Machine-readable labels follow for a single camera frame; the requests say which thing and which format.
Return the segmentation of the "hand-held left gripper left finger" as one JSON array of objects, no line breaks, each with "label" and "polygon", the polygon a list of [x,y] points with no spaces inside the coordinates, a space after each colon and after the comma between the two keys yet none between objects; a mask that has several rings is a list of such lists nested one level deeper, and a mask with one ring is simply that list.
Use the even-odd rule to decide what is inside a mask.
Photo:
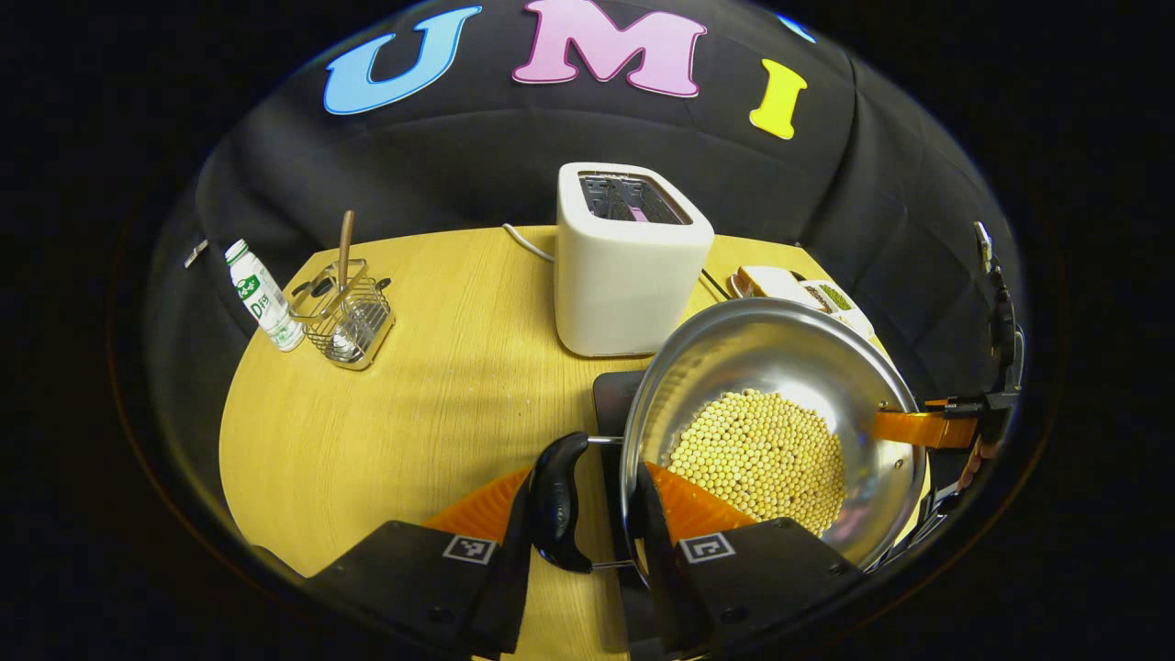
[{"label": "hand-held left gripper left finger", "polygon": [[425,522],[383,522],[303,588],[449,657],[512,654],[532,560],[530,475],[497,477]]}]

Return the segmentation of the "stainless steel pot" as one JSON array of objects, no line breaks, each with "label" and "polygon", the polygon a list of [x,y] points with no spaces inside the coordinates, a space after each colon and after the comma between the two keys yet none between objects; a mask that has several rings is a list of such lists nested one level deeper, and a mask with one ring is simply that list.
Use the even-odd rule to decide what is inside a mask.
[{"label": "stainless steel pot", "polygon": [[877,432],[881,411],[920,405],[898,369],[830,313],[781,298],[709,306],[671,333],[620,403],[620,512],[630,515],[638,461],[662,464],[706,402],[752,387],[810,406],[840,438],[847,459],[846,513],[822,540],[859,567],[899,541],[922,497],[924,448]]}]

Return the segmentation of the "pile of yellow soybeans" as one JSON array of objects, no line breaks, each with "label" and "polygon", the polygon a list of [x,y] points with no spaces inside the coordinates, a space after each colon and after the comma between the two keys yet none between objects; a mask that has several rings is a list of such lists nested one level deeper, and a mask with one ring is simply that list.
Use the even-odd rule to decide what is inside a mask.
[{"label": "pile of yellow soybeans", "polygon": [[822,534],[846,498],[841,443],[827,419],[754,389],[705,403],[663,467],[649,468],[674,537],[780,515]]}]

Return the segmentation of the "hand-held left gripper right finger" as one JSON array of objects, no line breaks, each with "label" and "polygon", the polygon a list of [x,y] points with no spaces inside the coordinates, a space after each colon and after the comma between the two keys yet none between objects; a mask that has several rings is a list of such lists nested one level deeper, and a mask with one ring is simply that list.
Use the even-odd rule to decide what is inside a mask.
[{"label": "hand-held left gripper right finger", "polygon": [[684,657],[750,655],[862,581],[800,522],[752,520],[659,465],[639,465],[631,513],[663,646]]}]

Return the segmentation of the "wooden-handled spoon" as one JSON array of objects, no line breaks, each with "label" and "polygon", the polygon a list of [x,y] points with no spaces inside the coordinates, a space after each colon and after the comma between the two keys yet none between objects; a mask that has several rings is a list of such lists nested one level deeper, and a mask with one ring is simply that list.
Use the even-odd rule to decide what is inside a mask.
[{"label": "wooden-handled spoon", "polygon": [[355,225],[355,210],[347,209],[341,217],[340,250],[336,261],[336,288],[340,294],[349,282],[350,247],[352,247],[352,225]]}]

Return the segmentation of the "black induction cooktop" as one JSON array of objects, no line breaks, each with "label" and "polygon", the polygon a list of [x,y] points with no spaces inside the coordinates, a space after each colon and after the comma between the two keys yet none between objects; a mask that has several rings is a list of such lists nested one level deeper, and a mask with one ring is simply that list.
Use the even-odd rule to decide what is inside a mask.
[{"label": "black induction cooktop", "polygon": [[[592,402],[597,436],[622,436],[634,389],[642,384],[642,371],[613,372],[596,377]],[[631,553],[624,539],[620,512],[622,448],[599,446],[600,477],[606,498],[607,549],[613,560],[627,561]],[[626,652],[630,661],[664,661],[662,640],[654,627],[652,596],[634,567],[606,569],[609,634],[606,648]]]}]

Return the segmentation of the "white toaster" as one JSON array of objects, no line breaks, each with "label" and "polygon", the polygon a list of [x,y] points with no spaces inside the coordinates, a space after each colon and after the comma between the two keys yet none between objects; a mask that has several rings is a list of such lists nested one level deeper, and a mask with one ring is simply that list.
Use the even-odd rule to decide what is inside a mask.
[{"label": "white toaster", "polygon": [[654,355],[716,238],[677,186],[633,164],[568,162],[555,183],[553,321],[569,352]]}]

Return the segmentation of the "white green-label drink bottle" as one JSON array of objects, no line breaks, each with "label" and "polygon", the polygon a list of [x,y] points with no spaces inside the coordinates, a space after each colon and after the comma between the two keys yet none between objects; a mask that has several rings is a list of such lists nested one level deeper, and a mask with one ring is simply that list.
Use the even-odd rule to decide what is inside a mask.
[{"label": "white green-label drink bottle", "polygon": [[269,269],[251,252],[244,240],[224,251],[231,286],[270,342],[286,353],[306,339],[306,328],[294,319],[290,304]]}]

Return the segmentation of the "black backdrop cloth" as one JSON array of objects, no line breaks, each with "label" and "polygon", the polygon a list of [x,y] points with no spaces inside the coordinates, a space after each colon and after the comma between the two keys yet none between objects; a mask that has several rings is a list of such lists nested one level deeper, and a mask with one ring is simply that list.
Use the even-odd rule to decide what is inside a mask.
[{"label": "black backdrop cloth", "polygon": [[1023,252],[982,171],[828,35],[747,0],[431,0],[249,110],[136,268],[152,405],[201,497],[226,507],[219,414],[256,330],[224,264],[234,241],[288,282],[335,247],[347,208],[360,241],[546,225],[566,162],[654,169],[717,231],[801,244],[877,321],[916,394],[995,379],[975,221],[1030,325]]}]

